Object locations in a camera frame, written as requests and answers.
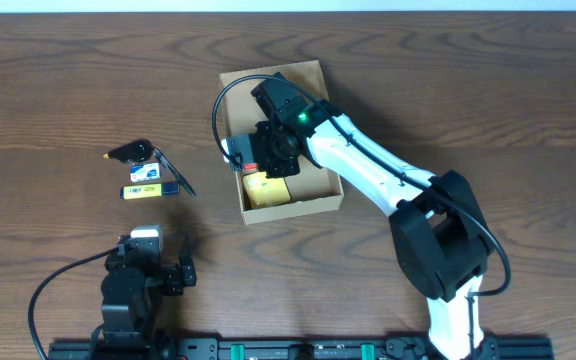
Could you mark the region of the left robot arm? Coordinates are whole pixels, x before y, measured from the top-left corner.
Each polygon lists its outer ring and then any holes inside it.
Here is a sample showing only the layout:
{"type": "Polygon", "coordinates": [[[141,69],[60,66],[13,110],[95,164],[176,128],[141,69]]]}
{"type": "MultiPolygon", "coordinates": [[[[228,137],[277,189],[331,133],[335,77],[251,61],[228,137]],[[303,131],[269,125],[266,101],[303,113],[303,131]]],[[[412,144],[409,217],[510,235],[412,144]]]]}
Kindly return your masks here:
{"type": "Polygon", "coordinates": [[[161,260],[156,237],[119,238],[117,251],[105,260],[101,284],[104,342],[111,348],[147,349],[154,345],[155,325],[165,297],[181,296],[197,283],[192,255],[181,250],[178,261],[161,260]]]}

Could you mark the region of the red stapler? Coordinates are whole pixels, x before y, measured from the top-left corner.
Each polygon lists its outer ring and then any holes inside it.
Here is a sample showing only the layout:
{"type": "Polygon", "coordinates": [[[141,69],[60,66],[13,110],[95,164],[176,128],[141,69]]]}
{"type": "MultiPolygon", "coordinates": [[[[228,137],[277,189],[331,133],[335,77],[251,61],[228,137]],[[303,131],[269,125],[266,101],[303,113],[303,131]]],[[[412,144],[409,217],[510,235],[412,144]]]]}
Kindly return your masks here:
{"type": "Polygon", "coordinates": [[[256,163],[244,164],[244,171],[256,171],[258,165],[256,163]]]}

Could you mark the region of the cardboard box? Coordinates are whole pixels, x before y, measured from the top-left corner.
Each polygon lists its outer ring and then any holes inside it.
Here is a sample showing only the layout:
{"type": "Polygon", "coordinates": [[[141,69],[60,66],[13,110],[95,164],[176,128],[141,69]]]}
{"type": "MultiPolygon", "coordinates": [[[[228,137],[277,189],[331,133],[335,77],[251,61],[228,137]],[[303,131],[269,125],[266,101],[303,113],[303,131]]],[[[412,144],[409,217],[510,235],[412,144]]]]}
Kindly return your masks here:
{"type": "MultiPolygon", "coordinates": [[[[282,73],[288,80],[298,84],[308,93],[317,97],[329,97],[320,63],[317,60],[277,66],[262,67],[219,75],[219,87],[223,89],[236,79],[246,75],[282,73]]],[[[250,91],[258,84],[256,80],[246,81],[229,90],[219,106],[223,120],[223,137],[252,133],[255,124],[266,118],[258,107],[250,91]]],[[[283,205],[255,209],[245,190],[242,172],[234,174],[239,207],[246,225],[268,222],[319,212],[334,211],[340,208],[344,192],[340,177],[328,170],[319,169],[306,158],[299,159],[300,173],[285,179],[291,199],[283,205]]]]}

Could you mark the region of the yellow sticky note pad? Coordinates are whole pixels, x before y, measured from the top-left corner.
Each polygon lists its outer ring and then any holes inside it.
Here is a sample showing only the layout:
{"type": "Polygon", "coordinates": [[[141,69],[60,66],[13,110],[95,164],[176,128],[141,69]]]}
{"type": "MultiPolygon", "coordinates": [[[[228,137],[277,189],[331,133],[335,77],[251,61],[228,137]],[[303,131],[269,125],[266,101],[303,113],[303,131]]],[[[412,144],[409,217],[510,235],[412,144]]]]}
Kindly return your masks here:
{"type": "Polygon", "coordinates": [[[255,172],[245,175],[242,181],[253,209],[282,205],[291,200],[284,178],[268,178],[265,172],[255,172]]]}

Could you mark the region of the yellow highlighter dark cap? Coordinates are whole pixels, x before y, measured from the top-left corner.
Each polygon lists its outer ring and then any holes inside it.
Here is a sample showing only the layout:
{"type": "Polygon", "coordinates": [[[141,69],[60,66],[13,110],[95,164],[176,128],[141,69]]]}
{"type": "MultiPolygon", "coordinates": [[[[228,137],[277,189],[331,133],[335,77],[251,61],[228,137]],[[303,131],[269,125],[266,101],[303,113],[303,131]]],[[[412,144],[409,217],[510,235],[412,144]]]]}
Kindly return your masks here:
{"type": "Polygon", "coordinates": [[[132,185],[120,189],[120,197],[124,200],[171,196],[179,193],[179,185],[175,182],[132,185]]]}

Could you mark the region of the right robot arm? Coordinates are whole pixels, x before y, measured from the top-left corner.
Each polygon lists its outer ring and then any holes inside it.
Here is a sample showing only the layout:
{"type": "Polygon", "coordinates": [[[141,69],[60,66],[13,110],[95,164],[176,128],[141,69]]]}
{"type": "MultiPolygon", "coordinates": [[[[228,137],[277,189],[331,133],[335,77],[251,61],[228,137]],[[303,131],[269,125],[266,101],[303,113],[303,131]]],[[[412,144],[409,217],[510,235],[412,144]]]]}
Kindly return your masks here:
{"type": "Polygon", "coordinates": [[[477,299],[498,243],[468,181],[394,156],[281,73],[252,78],[265,118],[254,133],[222,140],[231,167],[285,179],[299,174],[306,158],[349,181],[388,217],[398,264],[427,300],[432,346],[445,359],[476,358],[483,340],[477,299]]]}

